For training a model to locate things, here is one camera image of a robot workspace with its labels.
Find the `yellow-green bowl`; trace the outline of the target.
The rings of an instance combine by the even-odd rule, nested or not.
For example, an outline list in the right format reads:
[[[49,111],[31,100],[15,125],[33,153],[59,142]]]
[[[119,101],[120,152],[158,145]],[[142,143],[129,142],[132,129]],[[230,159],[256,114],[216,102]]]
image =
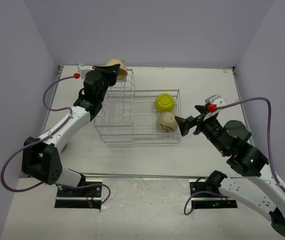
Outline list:
[[[160,113],[172,112],[175,108],[174,97],[168,93],[162,93],[156,97],[154,107]]]

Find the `white wire dish rack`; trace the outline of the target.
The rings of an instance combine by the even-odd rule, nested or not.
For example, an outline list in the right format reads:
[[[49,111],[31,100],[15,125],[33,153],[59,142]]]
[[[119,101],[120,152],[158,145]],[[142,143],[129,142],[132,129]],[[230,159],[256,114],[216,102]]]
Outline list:
[[[169,94],[174,100],[173,114],[182,115],[179,89],[137,88],[138,71],[128,68],[125,79],[107,90],[102,110],[94,119],[95,129],[108,145],[172,145],[181,140],[178,130],[163,133],[156,125],[160,112],[155,100]]]

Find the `red bowl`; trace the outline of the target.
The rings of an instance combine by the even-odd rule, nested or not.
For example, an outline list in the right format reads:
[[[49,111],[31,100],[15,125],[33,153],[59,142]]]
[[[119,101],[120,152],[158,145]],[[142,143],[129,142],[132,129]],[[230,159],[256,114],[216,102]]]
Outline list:
[[[61,149],[61,152],[65,151],[65,150],[67,149],[68,145],[69,145],[69,144],[66,143],[66,144],[64,145],[64,147]]]

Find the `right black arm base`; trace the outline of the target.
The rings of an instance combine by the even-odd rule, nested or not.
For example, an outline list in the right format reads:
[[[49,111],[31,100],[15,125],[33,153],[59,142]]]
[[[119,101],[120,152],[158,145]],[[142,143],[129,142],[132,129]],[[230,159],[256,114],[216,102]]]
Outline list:
[[[190,197],[186,201],[183,213],[190,215],[194,210],[236,209],[238,204],[233,198],[222,196],[218,192],[207,190],[206,178],[200,177],[189,181]]]

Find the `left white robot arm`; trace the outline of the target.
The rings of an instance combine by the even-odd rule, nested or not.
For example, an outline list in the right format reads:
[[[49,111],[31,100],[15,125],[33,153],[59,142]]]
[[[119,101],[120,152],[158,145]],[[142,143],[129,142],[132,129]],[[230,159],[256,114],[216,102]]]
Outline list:
[[[93,66],[68,114],[41,136],[25,140],[21,170],[47,185],[59,185],[76,197],[87,189],[83,174],[64,168],[60,153],[68,141],[100,112],[107,90],[117,82],[120,65]]]

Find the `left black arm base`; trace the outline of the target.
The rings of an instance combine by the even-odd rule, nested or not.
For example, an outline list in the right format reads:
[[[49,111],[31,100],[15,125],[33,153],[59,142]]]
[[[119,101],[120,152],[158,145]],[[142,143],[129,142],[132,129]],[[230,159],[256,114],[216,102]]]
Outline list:
[[[58,188],[54,208],[101,210],[102,205],[111,195],[111,189],[102,182],[85,182],[83,186],[89,187]]]

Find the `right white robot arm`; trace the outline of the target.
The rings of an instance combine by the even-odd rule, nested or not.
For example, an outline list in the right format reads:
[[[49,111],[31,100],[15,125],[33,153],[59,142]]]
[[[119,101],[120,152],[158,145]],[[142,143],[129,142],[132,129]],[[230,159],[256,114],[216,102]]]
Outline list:
[[[210,195],[218,198],[232,198],[271,223],[271,227],[285,237],[285,193],[284,187],[272,174],[271,161],[256,147],[248,143],[251,133],[238,120],[230,120],[221,126],[217,116],[206,117],[205,106],[197,105],[200,112],[197,117],[175,117],[183,136],[195,127],[194,135],[203,134],[223,157],[228,157],[227,164],[236,173],[255,184],[262,192],[252,190],[236,183],[226,174],[215,170],[209,177],[196,187],[197,195]]]

